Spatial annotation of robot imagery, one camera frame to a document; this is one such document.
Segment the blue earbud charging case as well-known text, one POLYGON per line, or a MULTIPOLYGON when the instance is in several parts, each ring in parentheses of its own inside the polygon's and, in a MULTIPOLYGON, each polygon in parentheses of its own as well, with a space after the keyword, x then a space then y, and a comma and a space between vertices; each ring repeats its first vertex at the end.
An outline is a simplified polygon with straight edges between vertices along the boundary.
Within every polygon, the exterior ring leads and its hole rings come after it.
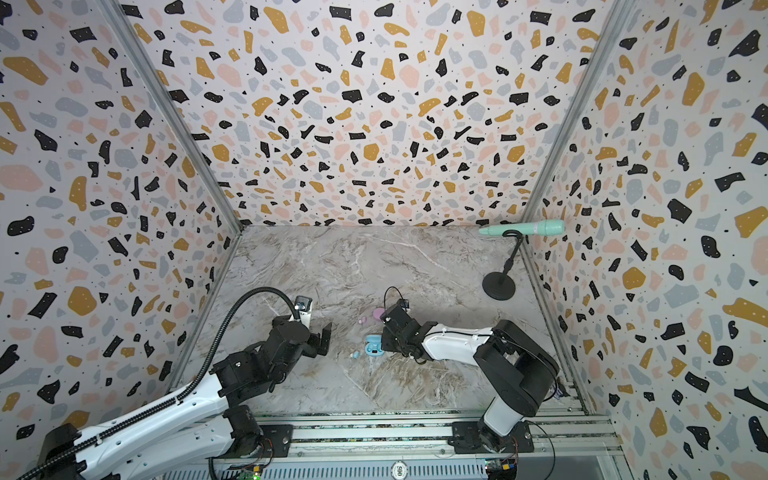
POLYGON ((365 353, 370 357, 380 357, 384 354, 382 336, 380 334, 367 335, 365 338, 365 353))

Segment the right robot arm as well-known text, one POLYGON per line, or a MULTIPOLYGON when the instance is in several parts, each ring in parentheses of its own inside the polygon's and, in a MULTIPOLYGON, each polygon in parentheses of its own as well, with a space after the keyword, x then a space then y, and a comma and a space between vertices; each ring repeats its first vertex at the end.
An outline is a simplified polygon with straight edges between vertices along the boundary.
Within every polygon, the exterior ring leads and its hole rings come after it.
POLYGON ((418 363, 454 361, 480 369, 495 392, 478 425, 490 448, 498 449, 523 419, 537 414, 556 389, 556 361, 510 320, 481 329, 434 321, 421 324, 409 315, 404 300, 386 309, 380 319, 384 351, 418 363))

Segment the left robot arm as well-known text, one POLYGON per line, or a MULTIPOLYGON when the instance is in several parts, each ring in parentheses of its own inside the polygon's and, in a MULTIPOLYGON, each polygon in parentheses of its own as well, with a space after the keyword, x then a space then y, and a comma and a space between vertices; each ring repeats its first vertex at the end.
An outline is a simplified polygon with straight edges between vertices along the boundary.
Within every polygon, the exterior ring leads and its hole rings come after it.
POLYGON ((332 327, 313 333, 277 317, 266 340, 228 355, 184 387, 114 420, 49 432, 33 479, 151 479, 199 459, 284 454, 290 428, 271 438, 247 401, 271 393, 303 357, 328 353, 332 327))

